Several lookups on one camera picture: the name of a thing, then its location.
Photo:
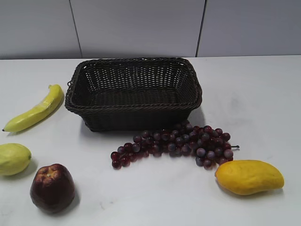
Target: basket rim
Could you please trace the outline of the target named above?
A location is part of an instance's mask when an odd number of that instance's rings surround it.
[[[194,88],[196,90],[196,95],[194,97],[194,101],[192,102],[184,102],[184,103],[161,103],[161,104],[137,104],[137,105],[77,105],[72,101],[74,89],[76,87],[80,70],[89,64],[101,64],[101,63],[123,63],[123,62],[132,62],[132,63],[140,63],[142,60],[152,61],[152,62],[171,62],[171,63],[180,63],[186,65],[191,79],[194,80]],[[65,107],[71,112],[83,112],[87,113],[87,111],[94,112],[95,110],[102,112],[118,112],[118,111],[138,111],[138,110],[192,110],[196,109],[201,105],[202,102],[202,88],[198,82],[196,72],[192,66],[192,64],[181,57],[139,57],[139,58],[113,58],[113,59],[92,59],[86,60],[78,64],[76,67],[72,79],[68,82],[68,90],[65,96]]]

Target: wicker basket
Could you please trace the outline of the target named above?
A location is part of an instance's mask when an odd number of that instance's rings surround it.
[[[68,86],[65,107],[91,131],[169,128],[202,102],[196,73],[183,58],[84,61]]]

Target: white wall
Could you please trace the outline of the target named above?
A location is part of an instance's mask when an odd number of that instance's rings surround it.
[[[0,0],[0,59],[80,58],[68,0]]]
[[[208,0],[199,57],[301,54],[301,0]]]

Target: plastic fruit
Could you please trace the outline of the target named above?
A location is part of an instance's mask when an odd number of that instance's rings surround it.
[[[62,211],[75,196],[70,172],[61,164],[40,168],[33,179],[30,196],[32,202],[45,212]]]
[[[218,167],[215,176],[220,186],[239,195],[250,195],[284,186],[284,178],[279,170],[258,160],[225,162]]]
[[[38,105],[10,120],[2,131],[19,132],[33,126],[50,115],[60,105],[63,91],[57,84],[50,85],[49,89],[49,94]]]
[[[22,172],[31,158],[30,150],[21,144],[0,145],[0,175],[10,176]]]

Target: bunch of grapes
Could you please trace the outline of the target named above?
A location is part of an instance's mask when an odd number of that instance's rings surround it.
[[[152,154],[160,157],[169,153],[171,157],[193,156],[198,166],[209,169],[216,163],[221,165],[233,160],[232,148],[229,143],[230,134],[222,129],[211,126],[192,126],[188,120],[176,124],[173,129],[160,131],[143,131],[133,137],[134,143],[125,143],[116,152],[112,152],[112,166],[120,169],[129,166],[137,159]]]

